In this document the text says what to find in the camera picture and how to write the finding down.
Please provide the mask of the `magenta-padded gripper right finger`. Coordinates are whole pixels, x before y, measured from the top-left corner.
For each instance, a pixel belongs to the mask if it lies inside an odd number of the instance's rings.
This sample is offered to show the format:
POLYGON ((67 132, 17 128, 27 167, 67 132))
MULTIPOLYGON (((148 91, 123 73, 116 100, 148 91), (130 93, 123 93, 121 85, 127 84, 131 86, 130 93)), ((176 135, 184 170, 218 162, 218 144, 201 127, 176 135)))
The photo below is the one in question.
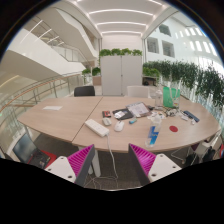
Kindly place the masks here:
POLYGON ((142 186, 180 170, 165 154, 153 154, 134 144, 128 146, 128 154, 142 186))

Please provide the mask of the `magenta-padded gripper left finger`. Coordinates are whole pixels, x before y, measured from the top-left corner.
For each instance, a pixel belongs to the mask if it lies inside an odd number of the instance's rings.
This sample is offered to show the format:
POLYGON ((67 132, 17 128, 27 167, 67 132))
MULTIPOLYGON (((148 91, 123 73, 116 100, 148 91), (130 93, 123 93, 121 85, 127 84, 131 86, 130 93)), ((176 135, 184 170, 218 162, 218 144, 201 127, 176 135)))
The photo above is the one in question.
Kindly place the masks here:
POLYGON ((94 156, 95 147, 90 145, 68 157, 58 157, 46 171, 83 187, 94 156))

